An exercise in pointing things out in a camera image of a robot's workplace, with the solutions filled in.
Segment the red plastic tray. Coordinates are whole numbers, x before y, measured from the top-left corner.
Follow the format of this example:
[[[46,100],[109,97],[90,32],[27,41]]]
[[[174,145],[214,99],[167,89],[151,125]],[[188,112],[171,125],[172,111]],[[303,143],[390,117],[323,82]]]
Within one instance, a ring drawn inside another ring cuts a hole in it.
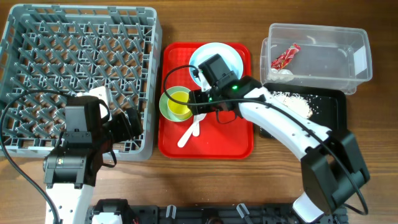
[[[167,72],[175,67],[189,64],[194,51],[205,44],[207,43],[175,42],[165,48],[161,93],[164,92],[162,84]],[[243,75],[251,76],[249,50],[239,43],[227,43],[227,45],[240,55],[243,61]],[[191,78],[187,68],[176,71],[168,77],[167,89],[173,86],[182,86],[189,90],[200,88]],[[217,122],[215,112],[208,113],[205,119],[200,121],[198,137],[190,137],[184,147],[178,147],[178,140],[192,123],[192,117],[185,121],[174,122],[159,115],[158,147],[163,155],[174,159],[244,159],[253,150],[253,124],[239,117],[228,124],[220,124]]]

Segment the red snack wrapper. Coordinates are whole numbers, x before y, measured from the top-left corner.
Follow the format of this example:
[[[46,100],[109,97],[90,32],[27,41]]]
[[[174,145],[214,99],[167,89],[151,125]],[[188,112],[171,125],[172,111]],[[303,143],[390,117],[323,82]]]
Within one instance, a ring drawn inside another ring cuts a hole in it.
[[[296,43],[292,44],[284,53],[271,63],[271,68],[276,70],[282,70],[285,68],[294,58],[295,54],[301,50],[301,46]]]

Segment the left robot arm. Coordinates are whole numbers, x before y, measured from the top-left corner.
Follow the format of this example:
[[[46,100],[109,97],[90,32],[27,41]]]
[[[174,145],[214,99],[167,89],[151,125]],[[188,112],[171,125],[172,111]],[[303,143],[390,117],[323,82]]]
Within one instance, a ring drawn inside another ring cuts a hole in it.
[[[105,165],[103,154],[116,155],[113,144],[142,134],[136,108],[102,116],[105,102],[95,96],[70,97],[65,107],[66,130],[44,159],[44,182],[50,200],[46,223],[84,223],[96,184]]]

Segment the light blue plate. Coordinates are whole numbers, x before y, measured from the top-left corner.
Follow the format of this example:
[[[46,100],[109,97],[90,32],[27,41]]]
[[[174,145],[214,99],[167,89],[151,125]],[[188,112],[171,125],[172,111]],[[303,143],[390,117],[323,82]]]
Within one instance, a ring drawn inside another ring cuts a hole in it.
[[[212,88],[224,89],[243,75],[243,60],[229,45],[213,42],[202,45],[192,54],[189,65],[193,81],[201,88],[206,80]]]

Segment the green bowl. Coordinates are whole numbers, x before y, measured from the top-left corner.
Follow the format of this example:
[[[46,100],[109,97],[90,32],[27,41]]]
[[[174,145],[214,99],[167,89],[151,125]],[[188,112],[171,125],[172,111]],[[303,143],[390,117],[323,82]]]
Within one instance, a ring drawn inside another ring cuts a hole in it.
[[[185,93],[189,93],[189,92],[190,92],[190,90],[189,90],[188,88],[184,87],[184,86],[173,86],[173,87],[167,89],[167,93],[170,94],[170,95],[173,94],[173,93],[175,93],[175,92],[178,92],[178,91],[183,91],[183,92],[185,92]],[[167,119],[167,120],[169,120],[169,121],[172,121],[172,122],[177,122],[177,123],[179,123],[179,122],[183,122],[183,121],[188,120],[188,119],[192,116],[192,114],[191,114],[188,118],[185,118],[185,119],[179,119],[179,118],[177,118],[177,117],[169,110],[169,108],[168,108],[168,106],[167,106],[168,100],[169,100],[169,98],[166,96],[165,93],[163,93],[163,94],[161,95],[160,100],[159,100],[159,109],[160,109],[160,112],[161,112],[162,116],[163,116],[165,119]]]

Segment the black waste tray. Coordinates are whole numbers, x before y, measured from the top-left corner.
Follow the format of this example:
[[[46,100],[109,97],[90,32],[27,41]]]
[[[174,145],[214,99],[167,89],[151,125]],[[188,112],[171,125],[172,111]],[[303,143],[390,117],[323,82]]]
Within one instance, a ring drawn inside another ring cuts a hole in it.
[[[280,83],[266,83],[264,87],[271,94],[282,91],[306,97],[317,95],[320,99],[315,100],[315,104],[320,107],[320,114],[312,116],[309,120],[332,130],[347,128],[346,97],[342,91]]]

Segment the white plastic fork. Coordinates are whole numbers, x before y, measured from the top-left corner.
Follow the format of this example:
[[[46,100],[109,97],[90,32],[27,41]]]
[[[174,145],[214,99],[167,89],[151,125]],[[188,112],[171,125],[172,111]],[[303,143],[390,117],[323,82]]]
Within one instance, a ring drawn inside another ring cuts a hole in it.
[[[187,143],[187,141],[189,140],[190,136],[193,134],[193,131],[195,129],[195,127],[197,126],[197,124],[202,121],[203,119],[205,119],[206,114],[198,114],[194,116],[193,119],[193,123],[192,125],[186,130],[186,132],[183,134],[183,136],[180,138],[180,140],[177,143],[178,147],[184,147]]]

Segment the rice food scraps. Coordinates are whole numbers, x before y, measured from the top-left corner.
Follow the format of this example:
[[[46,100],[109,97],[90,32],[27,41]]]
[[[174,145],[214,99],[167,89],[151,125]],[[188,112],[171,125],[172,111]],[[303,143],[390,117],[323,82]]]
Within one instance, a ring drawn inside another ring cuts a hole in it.
[[[282,91],[275,91],[272,95],[283,105],[304,118],[310,119],[312,116],[320,114],[320,107],[315,104],[315,100],[320,99],[317,95],[306,97],[301,96],[298,93]]]

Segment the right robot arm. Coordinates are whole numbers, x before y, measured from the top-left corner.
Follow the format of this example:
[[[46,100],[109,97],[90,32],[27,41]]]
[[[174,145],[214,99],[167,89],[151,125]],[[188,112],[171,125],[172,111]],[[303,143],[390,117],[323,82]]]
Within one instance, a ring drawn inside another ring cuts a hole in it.
[[[266,130],[300,161],[304,192],[293,210],[301,220],[311,223],[330,215],[353,194],[364,201],[360,188],[370,175],[352,132],[331,130],[300,116],[256,79],[238,78],[218,54],[190,69],[205,85],[190,92],[193,114],[233,111]]]

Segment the grey dishwasher rack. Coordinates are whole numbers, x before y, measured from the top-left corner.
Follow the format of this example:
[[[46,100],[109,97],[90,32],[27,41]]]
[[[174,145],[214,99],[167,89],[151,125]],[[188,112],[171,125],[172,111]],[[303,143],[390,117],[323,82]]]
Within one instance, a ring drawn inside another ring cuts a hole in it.
[[[105,86],[112,114],[136,108],[143,133],[113,146],[120,161],[151,157],[162,28],[151,7],[16,4],[1,39],[1,152],[45,157],[65,128],[67,95]]]

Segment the white plastic spoon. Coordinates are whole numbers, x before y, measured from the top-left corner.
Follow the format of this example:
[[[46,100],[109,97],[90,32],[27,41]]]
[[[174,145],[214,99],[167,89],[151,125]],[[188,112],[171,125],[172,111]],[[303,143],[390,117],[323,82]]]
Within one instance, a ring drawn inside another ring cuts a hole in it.
[[[198,114],[194,116],[194,128],[193,128],[193,132],[192,135],[195,137],[198,137],[200,134],[200,121],[204,118],[205,114]]]

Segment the yellow cup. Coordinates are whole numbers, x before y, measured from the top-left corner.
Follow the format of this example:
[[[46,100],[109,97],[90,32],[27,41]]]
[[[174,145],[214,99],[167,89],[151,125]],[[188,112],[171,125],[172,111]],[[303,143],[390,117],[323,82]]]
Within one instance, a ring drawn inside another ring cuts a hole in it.
[[[175,93],[172,93],[170,96],[176,101],[181,101],[183,103],[187,103],[189,99],[189,94],[188,92],[185,91],[176,91]],[[168,99],[167,106],[170,112],[179,120],[186,120],[192,115],[192,112],[190,111],[187,105],[176,103],[170,98]]]

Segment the clear plastic bin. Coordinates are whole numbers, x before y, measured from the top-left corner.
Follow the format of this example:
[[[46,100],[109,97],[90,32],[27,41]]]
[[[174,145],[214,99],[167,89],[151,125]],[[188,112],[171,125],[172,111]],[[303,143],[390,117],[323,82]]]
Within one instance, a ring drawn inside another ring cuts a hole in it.
[[[271,79],[271,63],[292,44],[301,46],[283,69],[293,75]],[[373,77],[368,34],[349,27],[273,23],[262,42],[260,79],[262,83],[286,83],[340,90],[347,95]]]

